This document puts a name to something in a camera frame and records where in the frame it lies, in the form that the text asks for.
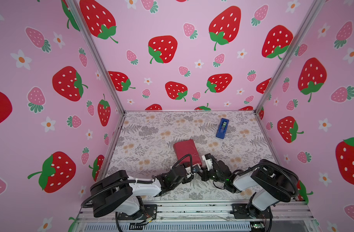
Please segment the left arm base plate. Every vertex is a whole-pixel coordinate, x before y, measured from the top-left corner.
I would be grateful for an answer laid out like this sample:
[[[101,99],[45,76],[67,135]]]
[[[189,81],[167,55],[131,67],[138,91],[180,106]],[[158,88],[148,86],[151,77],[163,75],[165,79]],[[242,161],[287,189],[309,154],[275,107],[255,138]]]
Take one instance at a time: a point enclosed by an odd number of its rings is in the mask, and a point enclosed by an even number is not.
[[[155,219],[157,216],[158,205],[144,205],[141,206],[133,215],[127,215],[125,213],[118,214],[118,220],[146,220],[148,218]]]

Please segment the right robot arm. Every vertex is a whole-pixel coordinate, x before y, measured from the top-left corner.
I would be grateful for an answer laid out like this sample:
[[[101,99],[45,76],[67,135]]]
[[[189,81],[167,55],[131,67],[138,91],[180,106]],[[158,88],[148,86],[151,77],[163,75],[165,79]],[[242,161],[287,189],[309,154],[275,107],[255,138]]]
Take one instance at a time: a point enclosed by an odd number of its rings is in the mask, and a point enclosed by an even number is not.
[[[262,189],[254,193],[246,206],[242,206],[233,215],[242,218],[260,218],[270,213],[270,207],[279,203],[288,203],[298,195],[299,177],[292,171],[266,159],[247,170],[230,171],[223,162],[211,154],[202,156],[206,167],[200,171],[202,181],[211,180],[223,184],[222,189],[230,193],[242,193],[246,189],[260,186]]]

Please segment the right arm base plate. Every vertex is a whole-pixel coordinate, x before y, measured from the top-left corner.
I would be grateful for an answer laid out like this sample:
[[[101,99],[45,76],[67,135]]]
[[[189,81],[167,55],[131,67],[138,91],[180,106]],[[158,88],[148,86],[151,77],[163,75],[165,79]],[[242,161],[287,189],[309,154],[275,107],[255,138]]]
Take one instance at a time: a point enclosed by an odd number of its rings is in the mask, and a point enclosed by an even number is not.
[[[230,214],[234,215],[235,219],[272,219],[273,215],[271,208],[268,207],[264,211],[260,211],[254,206],[246,204],[232,204]]]

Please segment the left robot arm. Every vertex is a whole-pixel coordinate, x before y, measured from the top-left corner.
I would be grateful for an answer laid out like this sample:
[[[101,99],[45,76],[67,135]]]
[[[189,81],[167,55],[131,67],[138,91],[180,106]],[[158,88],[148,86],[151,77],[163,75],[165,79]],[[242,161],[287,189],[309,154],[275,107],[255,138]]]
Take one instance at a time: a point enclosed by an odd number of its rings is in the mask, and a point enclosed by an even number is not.
[[[200,165],[191,167],[184,163],[173,166],[167,173],[142,179],[120,170],[91,186],[91,195],[82,202],[81,208],[92,208],[96,218],[116,212],[138,219],[146,212],[142,196],[164,196],[180,184],[191,182],[199,171]]]

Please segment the dark red wrapping paper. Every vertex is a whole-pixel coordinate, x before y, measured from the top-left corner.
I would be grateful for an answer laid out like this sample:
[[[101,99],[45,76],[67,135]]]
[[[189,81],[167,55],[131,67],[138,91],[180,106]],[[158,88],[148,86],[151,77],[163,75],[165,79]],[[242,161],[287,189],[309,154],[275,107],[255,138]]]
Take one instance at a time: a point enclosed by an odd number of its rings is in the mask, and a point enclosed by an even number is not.
[[[191,154],[192,165],[199,164],[202,166],[201,156],[199,155],[195,143],[192,139],[177,142],[173,145],[173,148],[178,160],[187,154]]]

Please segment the blue tape dispenser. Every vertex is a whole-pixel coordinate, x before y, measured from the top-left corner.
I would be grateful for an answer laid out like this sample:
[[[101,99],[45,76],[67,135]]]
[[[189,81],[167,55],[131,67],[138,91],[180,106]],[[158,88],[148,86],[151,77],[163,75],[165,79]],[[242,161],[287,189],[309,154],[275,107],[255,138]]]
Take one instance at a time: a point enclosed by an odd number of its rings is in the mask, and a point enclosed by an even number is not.
[[[217,133],[216,133],[216,137],[217,138],[219,138],[219,139],[224,139],[225,138],[228,125],[229,125],[229,120],[228,119],[222,118],[220,120],[220,123],[219,123],[219,126],[218,126],[218,130],[217,130]]]

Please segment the aluminium rail frame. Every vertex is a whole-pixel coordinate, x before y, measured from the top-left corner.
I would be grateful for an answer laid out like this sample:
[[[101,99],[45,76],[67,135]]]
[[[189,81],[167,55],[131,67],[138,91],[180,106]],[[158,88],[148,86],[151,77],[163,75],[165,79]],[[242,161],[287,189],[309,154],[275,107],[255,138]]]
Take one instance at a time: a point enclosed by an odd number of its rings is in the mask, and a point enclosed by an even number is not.
[[[122,213],[95,218],[83,209],[74,232],[320,232],[321,228],[304,202],[272,206],[258,218],[239,215],[246,201],[147,201],[153,219],[131,220]]]

